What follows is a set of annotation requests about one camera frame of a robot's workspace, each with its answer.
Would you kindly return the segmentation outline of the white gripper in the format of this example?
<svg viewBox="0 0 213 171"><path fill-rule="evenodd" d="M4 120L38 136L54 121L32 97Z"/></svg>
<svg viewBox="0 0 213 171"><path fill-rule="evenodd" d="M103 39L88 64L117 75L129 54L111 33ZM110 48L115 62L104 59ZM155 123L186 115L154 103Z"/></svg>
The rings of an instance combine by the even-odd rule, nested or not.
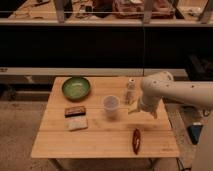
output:
<svg viewBox="0 0 213 171"><path fill-rule="evenodd" d="M157 117L157 107L159 98L154 96L142 95L138 99L138 103L134 102L129 106L128 114L137 113L139 110L149 112L154 118Z"/></svg>

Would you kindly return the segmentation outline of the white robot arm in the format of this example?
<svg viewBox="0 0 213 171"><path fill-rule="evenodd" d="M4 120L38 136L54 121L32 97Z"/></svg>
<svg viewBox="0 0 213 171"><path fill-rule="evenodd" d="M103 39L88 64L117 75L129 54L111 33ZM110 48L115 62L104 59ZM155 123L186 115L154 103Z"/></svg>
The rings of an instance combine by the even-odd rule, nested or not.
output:
<svg viewBox="0 0 213 171"><path fill-rule="evenodd" d="M162 98L210 110L211 114L204 124L191 171L213 170L213 82L210 81L175 81L168 71L148 75L141 80L142 95L134 102L129 112L141 110L157 117L157 107Z"/></svg>

